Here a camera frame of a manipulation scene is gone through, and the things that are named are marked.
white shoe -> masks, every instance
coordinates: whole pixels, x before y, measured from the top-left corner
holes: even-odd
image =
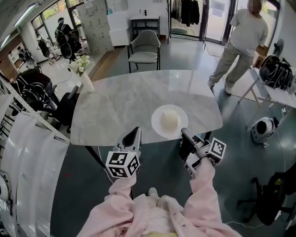
[[[225,86],[225,92],[228,95],[232,95],[232,88]]]
[[[212,83],[211,81],[208,81],[208,86],[210,89],[212,89],[214,87],[214,85],[215,85],[214,83]]]
[[[155,187],[151,187],[148,191],[148,196],[151,196],[151,195],[157,195],[158,196],[158,193],[157,193],[157,190]]]

pink jacket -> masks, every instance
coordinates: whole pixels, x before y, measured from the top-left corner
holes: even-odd
[[[208,159],[202,163],[190,181],[192,193],[182,212],[168,202],[168,210],[178,237],[240,237],[223,224],[218,196],[213,188],[215,169]],[[78,237],[140,237],[149,222],[147,197],[142,194],[132,200],[131,179],[118,179],[109,189],[105,202],[94,207]]]

white plate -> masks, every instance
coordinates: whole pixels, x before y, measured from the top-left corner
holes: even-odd
[[[160,125],[161,116],[163,112],[167,110],[174,110],[178,114],[179,121],[180,121],[176,131],[170,132],[170,133],[164,131]],[[174,105],[165,105],[165,106],[159,107],[154,111],[151,117],[151,123],[152,123],[153,129],[162,137],[175,138],[175,137],[181,136],[182,134],[181,129],[186,128],[188,126],[188,117],[184,112],[184,110],[181,109],[180,107],[174,106]]]

wooden threshold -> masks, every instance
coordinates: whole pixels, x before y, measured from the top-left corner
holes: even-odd
[[[98,81],[106,78],[108,76],[110,67],[124,49],[125,47],[121,47],[115,48],[113,51],[107,51],[91,70],[89,74],[91,81]]]

fluorescent light tube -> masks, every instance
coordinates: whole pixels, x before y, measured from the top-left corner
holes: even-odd
[[[1,45],[1,47],[0,47],[0,49],[1,49],[2,46],[6,43],[6,41],[8,40],[9,37],[10,37],[10,34],[9,34],[8,36],[6,36],[6,38],[5,38],[5,40],[3,41],[3,43],[2,43],[2,45]]]
[[[30,10],[35,6],[36,4],[34,3],[32,6],[30,6],[25,12],[24,12],[24,14],[18,19],[18,21],[13,25],[14,27],[16,26],[16,25],[18,25],[25,17],[26,17],[26,15],[28,15],[29,14],[29,12],[30,12]]]

